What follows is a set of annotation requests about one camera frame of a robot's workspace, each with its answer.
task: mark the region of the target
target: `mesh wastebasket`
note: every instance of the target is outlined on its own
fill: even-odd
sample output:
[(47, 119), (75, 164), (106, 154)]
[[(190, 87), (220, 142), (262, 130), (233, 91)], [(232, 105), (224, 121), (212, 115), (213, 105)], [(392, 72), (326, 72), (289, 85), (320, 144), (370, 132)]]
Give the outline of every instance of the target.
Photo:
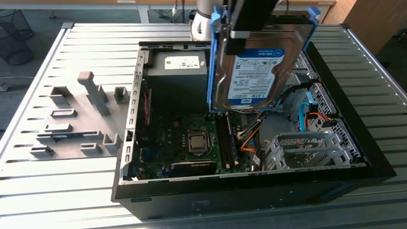
[(21, 10), (0, 10), (0, 23), (10, 23), (15, 27), (13, 34), (15, 40), (26, 40), (33, 36), (33, 31)]
[(9, 65), (21, 65), (33, 59), (33, 53), (18, 37), (15, 25), (0, 23), (0, 58)]

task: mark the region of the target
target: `barcode label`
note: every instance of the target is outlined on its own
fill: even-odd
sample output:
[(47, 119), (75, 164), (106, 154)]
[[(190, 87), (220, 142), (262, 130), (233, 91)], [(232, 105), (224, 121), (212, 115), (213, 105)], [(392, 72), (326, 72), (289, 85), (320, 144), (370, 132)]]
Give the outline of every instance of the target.
[(272, 69), (282, 58), (282, 49), (245, 49), (236, 55), (228, 92), (232, 102), (257, 103), (266, 98), (274, 79)]
[(168, 56), (165, 57), (165, 69), (200, 68), (198, 56)]
[(257, 156), (253, 156), (253, 162), (256, 163), (257, 166), (260, 166), (260, 158)]

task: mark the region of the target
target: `white connector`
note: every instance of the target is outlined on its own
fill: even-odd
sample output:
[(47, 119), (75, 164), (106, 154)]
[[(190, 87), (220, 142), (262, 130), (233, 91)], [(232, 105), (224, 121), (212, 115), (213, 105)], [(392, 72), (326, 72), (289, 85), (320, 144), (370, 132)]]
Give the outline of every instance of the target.
[(172, 7), (172, 17), (176, 15), (176, 6)]

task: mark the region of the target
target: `white table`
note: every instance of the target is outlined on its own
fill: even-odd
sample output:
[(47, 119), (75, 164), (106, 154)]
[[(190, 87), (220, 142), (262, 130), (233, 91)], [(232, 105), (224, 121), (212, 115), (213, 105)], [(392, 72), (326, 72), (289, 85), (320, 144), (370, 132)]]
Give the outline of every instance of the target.
[[(35, 143), (18, 130), (27, 122), (43, 125), (43, 120), (26, 120), (41, 88), (74, 80), (82, 70), (94, 72), (101, 85), (130, 85), (141, 40), (186, 41), (189, 28), (74, 24), (61, 29), (0, 141), (0, 228), (407, 228), (407, 96), (340, 26), (320, 27), (312, 41), (397, 173), (380, 186), (326, 204), (140, 222), (109, 200), (115, 158), (26, 161), (26, 147), (14, 145)], [(49, 77), (55, 72), (57, 79)], [(47, 115), (45, 108), (35, 109), (38, 117)]]

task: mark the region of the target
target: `ram slot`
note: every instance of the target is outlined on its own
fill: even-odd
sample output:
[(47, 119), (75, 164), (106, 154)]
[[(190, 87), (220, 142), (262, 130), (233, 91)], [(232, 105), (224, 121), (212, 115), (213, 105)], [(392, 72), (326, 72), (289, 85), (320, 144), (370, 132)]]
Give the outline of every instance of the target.
[(233, 145), (232, 147), (233, 138), (229, 135), (228, 120), (225, 115), (217, 115), (214, 117), (214, 122), (217, 130), (221, 167), (228, 169), (234, 166), (233, 149), (236, 150), (236, 146)]

